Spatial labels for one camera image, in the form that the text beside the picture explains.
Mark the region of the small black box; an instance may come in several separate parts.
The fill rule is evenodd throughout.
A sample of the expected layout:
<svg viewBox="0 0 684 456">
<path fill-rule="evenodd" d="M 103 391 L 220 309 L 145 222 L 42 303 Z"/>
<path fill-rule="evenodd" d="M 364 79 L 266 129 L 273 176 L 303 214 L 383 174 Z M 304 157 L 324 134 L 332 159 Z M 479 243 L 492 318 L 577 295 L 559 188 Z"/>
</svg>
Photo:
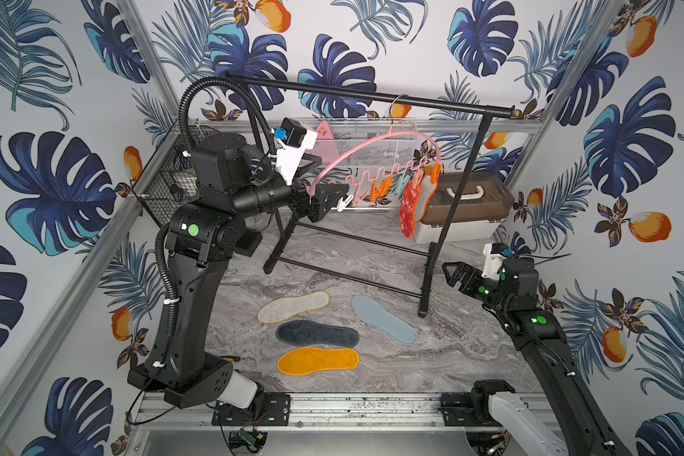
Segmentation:
<svg viewBox="0 0 684 456">
<path fill-rule="evenodd" d="M 262 239 L 263 235 L 260 231 L 246 230 L 236 241 L 235 252 L 241 256 L 251 258 L 258 249 Z"/>
</svg>

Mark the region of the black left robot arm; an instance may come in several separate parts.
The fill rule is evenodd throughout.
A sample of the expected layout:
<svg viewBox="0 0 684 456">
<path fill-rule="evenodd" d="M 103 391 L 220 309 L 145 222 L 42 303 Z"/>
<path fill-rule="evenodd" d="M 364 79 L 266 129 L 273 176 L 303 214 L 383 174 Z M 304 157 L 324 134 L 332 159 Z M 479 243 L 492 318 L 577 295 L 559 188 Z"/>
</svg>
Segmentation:
<svg viewBox="0 0 684 456">
<path fill-rule="evenodd" d="M 231 361 L 205 349 L 220 282 L 234 256 L 252 256 L 261 242 L 262 236 L 247 227 L 250 217 L 287 207 L 298 218 L 318 222 L 349 188 L 301 183 L 301 177 L 321 163 L 312 154 L 315 131 L 289 119 L 271 128 L 251 83 L 240 75 L 204 77 L 180 99 L 180 138 L 191 155 L 198 195 L 157 233 L 156 263 L 165 285 L 160 330 L 148 358 L 129 371 L 127 381 L 145 393 L 159 391 L 179 410 L 215 402 L 257 421 L 264 414 L 262 387 L 237 372 Z M 266 148 L 237 133 L 217 133 L 195 142 L 189 108 L 199 92 L 211 87 L 241 97 L 254 135 Z"/>
</svg>

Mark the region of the pink triangle item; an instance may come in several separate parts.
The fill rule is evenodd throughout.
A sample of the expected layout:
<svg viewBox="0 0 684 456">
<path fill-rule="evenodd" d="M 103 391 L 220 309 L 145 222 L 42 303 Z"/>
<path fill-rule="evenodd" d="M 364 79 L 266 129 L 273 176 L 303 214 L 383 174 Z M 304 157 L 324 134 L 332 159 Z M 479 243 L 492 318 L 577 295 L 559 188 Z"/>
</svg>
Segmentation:
<svg viewBox="0 0 684 456">
<path fill-rule="evenodd" d="M 328 165 L 339 157 L 332 126 L 328 121 L 322 121 L 315 131 L 317 132 L 317 140 L 315 141 L 312 154 L 321 157 L 323 165 Z"/>
</svg>

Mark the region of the orange shoe insole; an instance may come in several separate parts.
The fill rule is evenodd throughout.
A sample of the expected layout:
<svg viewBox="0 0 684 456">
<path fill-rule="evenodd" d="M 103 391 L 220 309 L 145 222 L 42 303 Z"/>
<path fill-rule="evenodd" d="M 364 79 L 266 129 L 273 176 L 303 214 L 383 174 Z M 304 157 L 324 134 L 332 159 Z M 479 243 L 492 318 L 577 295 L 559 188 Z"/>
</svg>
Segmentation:
<svg viewBox="0 0 684 456">
<path fill-rule="evenodd" d="M 325 291 L 317 291 L 305 296 L 278 298 L 264 305 L 256 319 L 261 324 L 276 324 L 287 321 L 296 315 L 326 307 L 331 297 Z"/>
<path fill-rule="evenodd" d="M 359 361 L 359 354 L 354 349 L 303 347 L 285 353 L 277 361 L 277 369 L 288 376 L 307 376 L 318 372 L 355 370 Z"/>
</svg>

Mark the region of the brown lid storage box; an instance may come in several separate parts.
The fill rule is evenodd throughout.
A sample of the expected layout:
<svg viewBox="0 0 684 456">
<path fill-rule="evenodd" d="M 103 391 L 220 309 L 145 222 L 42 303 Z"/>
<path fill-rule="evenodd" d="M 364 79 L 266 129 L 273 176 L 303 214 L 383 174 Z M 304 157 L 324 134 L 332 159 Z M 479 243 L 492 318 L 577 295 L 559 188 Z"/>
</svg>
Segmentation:
<svg viewBox="0 0 684 456">
<path fill-rule="evenodd" d="M 416 222 L 413 232 L 416 244 L 438 241 L 461 176 L 461 173 L 450 173 L 439 178 L 438 188 L 427 201 L 423 217 Z M 513 203 L 512 194 L 498 174 L 473 172 L 457 205 L 446 242 L 490 238 L 507 219 Z"/>
</svg>

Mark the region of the dark grey shoe insole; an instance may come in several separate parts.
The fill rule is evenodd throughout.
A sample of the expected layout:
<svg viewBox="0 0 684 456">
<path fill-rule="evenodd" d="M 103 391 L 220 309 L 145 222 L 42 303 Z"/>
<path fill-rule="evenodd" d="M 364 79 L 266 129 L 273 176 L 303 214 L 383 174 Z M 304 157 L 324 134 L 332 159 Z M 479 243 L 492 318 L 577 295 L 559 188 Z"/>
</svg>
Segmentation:
<svg viewBox="0 0 684 456">
<path fill-rule="evenodd" d="M 327 325 L 309 320 L 295 320 L 282 323 L 275 335 L 281 342 L 294 346 L 331 345 L 353 349 L 359 343 L 357 330 Z"/>
</svg>

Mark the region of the white shoe insole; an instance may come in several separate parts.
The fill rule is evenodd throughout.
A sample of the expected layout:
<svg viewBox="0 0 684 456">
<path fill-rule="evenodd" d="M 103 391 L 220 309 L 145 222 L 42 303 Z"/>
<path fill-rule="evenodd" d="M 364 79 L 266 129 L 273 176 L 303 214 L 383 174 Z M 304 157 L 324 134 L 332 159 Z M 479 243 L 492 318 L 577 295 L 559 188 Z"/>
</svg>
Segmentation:
<svg viewBox="0 0 684 456">
<path fill-rule="evenodd" d="M 418 332 L 410 324 L 387 311 L 376 300 L 368 296 L 354 296 L 351 305 L 353 311 L 366 324 L 405 345 L 413 345 L 417 342 Z"/>
</svg>

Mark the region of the red shoe insole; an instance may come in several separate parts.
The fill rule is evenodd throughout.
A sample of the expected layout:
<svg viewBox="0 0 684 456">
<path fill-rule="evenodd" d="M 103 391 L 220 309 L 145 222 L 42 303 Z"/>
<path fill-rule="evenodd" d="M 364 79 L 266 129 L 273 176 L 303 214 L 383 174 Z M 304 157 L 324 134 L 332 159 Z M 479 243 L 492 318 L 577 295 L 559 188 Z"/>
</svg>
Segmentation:
<svg viewBox="0 0 684 456">
<path fill-rule="evenodd" d="M 404 187 L 398 216 L 401 233 L 407 239 L 413 237 L 416 208 L 422 195 L 422 182 L 425 178 L 426 174 L 423 171 L 416 173 Z"/>
</svg>

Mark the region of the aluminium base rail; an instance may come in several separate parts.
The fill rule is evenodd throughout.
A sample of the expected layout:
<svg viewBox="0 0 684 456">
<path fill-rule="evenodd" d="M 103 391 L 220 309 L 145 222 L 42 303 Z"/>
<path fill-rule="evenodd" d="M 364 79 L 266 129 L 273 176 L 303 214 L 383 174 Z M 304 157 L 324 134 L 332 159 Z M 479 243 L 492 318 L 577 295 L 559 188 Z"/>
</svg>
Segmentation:
<svg viewBox="0 0 684 456">
<path fill-rule="evenodd" d="M 135 418 L 147 429 L 224 429 L 255 427 L 281 431 L 473 431 L 503 429 L 496 422 L 473 418 L 465 393 L 270 393 L 258 420 L 226 406 L 199 405 L 174 410 L 163 395 L 148 393 Z"/>
</svg>

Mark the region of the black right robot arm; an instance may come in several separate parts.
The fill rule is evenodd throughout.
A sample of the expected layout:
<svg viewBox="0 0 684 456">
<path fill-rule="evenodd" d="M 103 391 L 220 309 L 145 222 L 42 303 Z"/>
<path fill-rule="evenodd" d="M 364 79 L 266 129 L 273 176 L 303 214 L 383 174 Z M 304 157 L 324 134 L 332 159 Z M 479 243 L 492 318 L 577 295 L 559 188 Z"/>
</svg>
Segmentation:
<svg viewBox="0 0 684 456">
<path fill-rule="evenodd" d="M 463 262 L 443 264 L 446 282 L 480 300 L 532 368 L 564 433 L 570 455 L 629 455 L 576 368 L 564 330 L 537 304 L 532 258 L 506 258 L 495 274 Z"/>
</svg>

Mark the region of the black garment rack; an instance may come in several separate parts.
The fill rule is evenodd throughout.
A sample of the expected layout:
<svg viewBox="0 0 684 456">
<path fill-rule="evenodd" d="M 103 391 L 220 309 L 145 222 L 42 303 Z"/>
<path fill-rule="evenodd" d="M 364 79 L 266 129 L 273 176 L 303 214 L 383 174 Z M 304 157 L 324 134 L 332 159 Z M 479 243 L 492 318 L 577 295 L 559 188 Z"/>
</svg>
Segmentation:
<svg viewBox="0 0 684 456">
<path fill-rule="evenodd" d="M 436 109 L 443 109 L 443 110 L 452 110 L 456 112 L 463 112 L 467 114 L 475 114 L 475 115 L 481 115 L 482 118 L 480 119 L 480 123 L 478 125 L 477 129 L 477 135 L 473 144 L 473 147 L 471 149 L 471 152 L 469 153 L 469 158 L 467 159 L 467 164 L 465 165 L 465 169 L 463 171 L 463 174 L 461 175 L 461 178 L 459 180 L 459 184 L 456 187 L 456 192 L 454 193 L 453 198 L 453 203 L 451 204 L 450 210 L 448 210 L 448 216 L 446 216 L 446 220 L 444 223 L 444 226 L 442 228 L 442 231 L 439 234 L 439 238 L 437 242 L 432 242 L 429 245 L 429 250 L 427 252 L 422 252 L 422 251 L 416 251 L 416 250 L 406 250 L 402 246 L 391 244 L 391 243 L 385 243 L 382 241 L 375 241 L 373 239 L 364 239 L 364 237 L 357 237 L 354 235 L 349 235 L 346 233 L 342 233 L 340 231 L 336 230 L 327 230 L 324 231 L 322 228 L 315 227 L 313 224 L 305 224 L 299 221 L 301 216 L 293 216 L 292 220 L 287 224 L 286 228 L 281 228 L 282 225 L 279 222 L 279 227 L 282 229 L 281 233 L 281 238 L 280 241 L 277 243 L 277 246 L 275 247 L 275 250 L 270 256 L 269 260 L 264 265 L 264 272 L 270 273 L 273 272 L 273 269 L 276 267 L 276 264 L 279 261 L 286 262 L 288 264 L 294 264 L 296 266 L 309 269 L 309 270 L 314 270 L 321 272 L 323 274 L 335 276 L 335 277 L 341 277 L 342 279 L 347 279 L 351 281 L 355 281 L 358 283 L 363 283 L 378 289 L 385 289 L 397 294 L 403 294 L 405 296 L 411 296 L 412 298 L 419 298 L 419 304 L 418 304 L 418 317 L 420 318 L 425 318 L 428 313 L 429 313 L 429 299 L 431 298 L 431 284 L 432 284 L 432 278 L 433 278 L 433 271 L 436 266 L 436 262 L 440 256 L 442 247 L 445 243 L 446 237 L 448 235 L 448 231 L 450 231 L 450 226 L 453 221 L 453 217 L 456 213 L 456 210 L 459 205 L 460 197 L 463 196 L 463 191 L 466 187 L 466 183 L 469 181 L 469 177 L 471 175 L 473 166 L 475 165 L 475 162 L 477 160 L 480 148 L 484 142 L 484 139 L 486 137 L 486 134 L 488 134 L 489 128 L 491 127 L 491 124 L 493 120 L 496 119 L 508 119 L 510 120 L 513 115 L 515 108 L 514 106 L 512 108 L 502 108 L 501 106 L 489 106 L 487 104 L 463 104 L 463 103 L 454 103 L 454 102 L 444 102 L 442 100 L 433 100 L 433 99 L 427 99 L 427 98 L 420 98 L 420 97 L 412 97 L 409 95 L 392 95 L 392 94 L 387 94 L 387 93 L 378 93 L 375 91 L 367 91 L 367 90 L 361 90 L 361 89 L 349 89 L 349 87 L 328 87 L 326 85 L 312 85 L 312 84 L 302 84 L 298 82 L 289 82 L 289 81 L 277 81 L 277 80 L 271 80 L 271 79 L 261 79 L 261 78 L 255 78 L 255 77 L 250 77 L 250 76 L 242 76 L 242 75 L 228 75 L 225 79 L 229 81 L 233 81 L 235 84 L 241 85 L 244 87 L 244 89 L 247 89 L 247 87 L 251 86 L 259 86 L 259 87 L 271 87 L 271 89 L 289 89 L 289 90 L 294 90 L 298 94 L 303 94 L 303 93 L 309 93 L 313 95 L 328 95 L 332 97 L 337 97 L 340 99 L 353 99 L 353 100 L 359 100 L 359 101 L 377 101 L 377 102 L 389 102 L 391 107 L 395 104 L 398 104 L 399 102 L 403 105 L 409 105 L 409 106 L 418 106 L 418 108 L 436 108 Z M 345 154 L 340 155 L 335 161 L 332 161 L 329 163 L 329 166 L 327 166 L 325 169 L 323 169 L 322 172 L 319 173 L 317 176 L 317 179 L 313 182 L 313 185 L 310 185 L 310 187 L 307 189 L 309 191 L 315 191 L 317 193 L 320 193 L 321 190 L 317 190 L 324 182 L 322 182 L 327 176 L 327 174 L 332 171 L 335 167 L 340 165 L 340 163 L 345 162 L 349 157 L 353 156 L 353 154 L 363 150 L 365 147 L 372 146 L 375 143 L 378 143 L 380 141 L 385 141 L 387 139 L 392 139 L 392 138 L 397 138 L 401 136 L 417 136 L 421 137 L 424 139 L 424 141 L 428 144 L 430 144 L 433 149 L 436 151 L 436 163 L 437 165 L 440 165 L 442 161 L 442 151 L 440 146 L 431 138 L 430 136 L 427 136 L 423 133 L 420 133 L 418 131 L 393 131 L 394 129 L 394 121 L 395 119 L 391 118 L 391 121 L 393 121 L 393 124 L 389 128 L 389 132 L 385 133 L 383 135 L 376 136 L 374 138 L 370 138 L 369 140 L 366 140 L 366 142 L 363 142 L 362 144 L 359 144 L 358 146 L 353 147 L 350 151 L 346 152 Z M 345 180 L 345 184 L 348 186 L 348 194 L 345 197 L 345 199 L 341 199 L 340 201 L 343 203 L 344 201 L 350 200 L 351 203 L 359 203 L 359 201 L 363 201 L 366 197 L 370 197 L 369 203 L 372 204 L 377 200 L 377 197 L 382 196 L 382 190 L 390 190 L 393 188 L 393 181 L 397 182 L 398 184 L 406 184 L 407 186 L 405 188 L 408 188 L 408 186 L 411 185 L 417 185 L 415 190 L 418 191 L 420 190 L 420 180 L 419 178 L 423 179 L 424 178 L 424 168 L 428 164 L 428 158 L 423 157 L 418 161 L 416 164 L 415 161 L 409 161 L 405 168 L 401 168 L 400 165 L 395 165 L 391 171 L 386 171 L 385 167 L 380 168 L 377 171 L 377 174 L 374 176 L 374 178 L 371 177 L 371 175 L 366 171 L 363 173 L 363 175 L 360 176 L 358 180 L 355 180 L 355 176 L 349 175 L 347 176 Z M 398 180 L 395 180 L 394 176 L 401 175 L 401 176 L 406 176 L 406 173 L 412 172 L 412 177 L 410 177 L 409 180 L 404 182 L 403 178 L 400 178 Z M 366 182 L 371 182 L 374 184 L 374 186 L 370 187 L 370 191 L 364 194 L 360 194 L 359 190 L 362 188 L 363 184 L 366 184 Z M 336 183 L 335 182 L 326 182 L 326 186 L 330 187 L 330 185 L 333 185 Z M 374 244 L 374 245 L 379 245 L 384 248 L 388 249 L 393 249 L 393 250 L 399 250 L 399 251 L 405 251 L 409 252 L 412 254 L 420 255 L 420 256 L 425 256 L 427 259 L 426 262 L 426 269 L 423 277 L 423 284 L 421 286 L 421 292 L 410 292 L 407 290 L 403 290 L 400 288 L 395 288 L 391 287 L 388 285 L 385 285 L 383 283 L 378 283 L 374 281 L 369 281 L 366 279 L 362 279 L 362 277 L 356 277 L 354 275 L 346 275 L 342 273 L 338 273 L 333 270 L 329 269 L 324 269 L 324 268 L 317 268 L 313 267 L 312 264 L 308 263 L 303 263 L 303 262 L 294 262 L 292 260 L 289 260 L 288 258 L 283 258 L 281 254 L 283 253 L 286 244 L 288 241 L 290 241 L 292 235 L 294 234 L 294 231 L 296 227 L 298 226 L 303 226 L 306 228 L 310 229 L 315 229 L 320 232 L 328 233 L 334 236 L 338 237 L 346 237 L 348 239 L 354 239 L 355 241 L 364 241 L 366 243 Z"/>
</svg>

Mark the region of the pink clip hanger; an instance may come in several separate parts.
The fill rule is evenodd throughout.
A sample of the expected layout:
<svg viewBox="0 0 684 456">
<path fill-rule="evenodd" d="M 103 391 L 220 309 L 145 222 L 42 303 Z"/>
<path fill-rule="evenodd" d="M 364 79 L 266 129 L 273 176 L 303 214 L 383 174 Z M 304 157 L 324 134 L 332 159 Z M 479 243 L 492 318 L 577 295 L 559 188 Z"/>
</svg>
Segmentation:
<svg viewBox="0 0 684 456">
<path fill-rule="evenodd" d="M 319 184 L 347 184 L 349 193 L 336 210 L 391 210 L 402 199 L 408 181 L 421 171 L 443 169 L 443 151 L 433 136 L 393 116 L 336 127 L 332 133 L 339 157 L 305 177 L 315 195 Z"/>
</svg>

